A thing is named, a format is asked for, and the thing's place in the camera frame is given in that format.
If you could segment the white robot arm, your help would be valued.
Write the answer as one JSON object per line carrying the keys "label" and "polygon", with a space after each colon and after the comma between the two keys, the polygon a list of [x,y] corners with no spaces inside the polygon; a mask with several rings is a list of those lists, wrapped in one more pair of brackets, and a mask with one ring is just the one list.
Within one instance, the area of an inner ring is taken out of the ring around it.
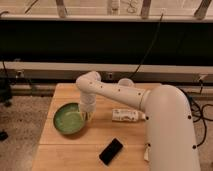
{"label": "white robot arm", "polygon": [[180,89],[104,83],[96,71],[79,76],[76,86],[84,112],[91,111],[98,94],[145,113],[150,171],[201,171],[190,105]]}

